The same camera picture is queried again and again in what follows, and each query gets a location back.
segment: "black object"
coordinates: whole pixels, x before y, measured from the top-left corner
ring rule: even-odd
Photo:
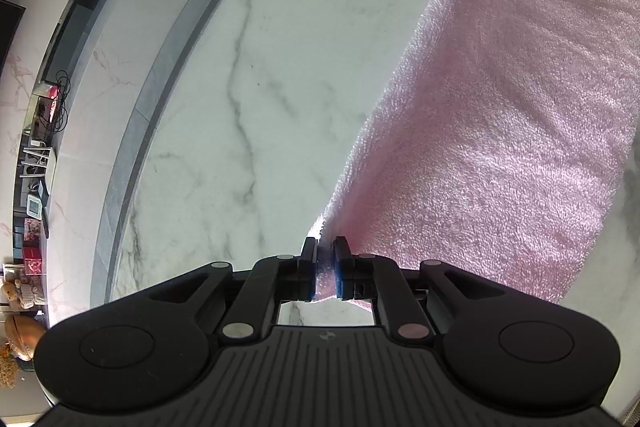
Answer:
[[[0,21],[2,21],[0,24],[0,71],[4,67],[4,61],[23,13],[24,7],[0,0]]]
[[[76,315],[38,344],[58,404],[37,427],[614,426],[620,362],[601,324],[440,261],[402,270],[334,242],[342,299],[375,326],[277,326],[314,294],[316,240],[213,263]]]

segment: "silver screw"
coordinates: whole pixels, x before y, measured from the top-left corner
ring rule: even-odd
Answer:
[[[403,324],[398,328],[398,335],[406,339],[423,339],[429,336],[429,328],[422,324]]]
[[[245,339],[254,334],[254,328],[244,322],[232,322],[222,328],[222,333],[230,339]]]

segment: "pink towel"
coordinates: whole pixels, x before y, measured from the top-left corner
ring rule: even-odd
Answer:
[[[345,235],[407,268],[441,259],[558,301],[622,175],[639,55],[640,0],[430,0],[323,242]],[[335,291],[330,270],[318,298]]]

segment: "black television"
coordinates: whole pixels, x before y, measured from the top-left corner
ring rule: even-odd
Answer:
[[[14,40],[15,31],[18,29],[23,13],[24,7],[0,0],[0,71],[4,68],[6,54]]]

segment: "black cable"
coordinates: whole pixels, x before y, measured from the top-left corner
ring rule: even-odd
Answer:
[[[56,73],[55,86],[58,88],[58,96],[53,120],[49,121],[49,118],[45,118],[43,115],[40,115],[40,123],[51,134],[64,131],[69,117],[69,113],[66,110],[65,100],[71,90],[71,81],[69,80],[68,73],[66,73],[65,70],[60,70]]]

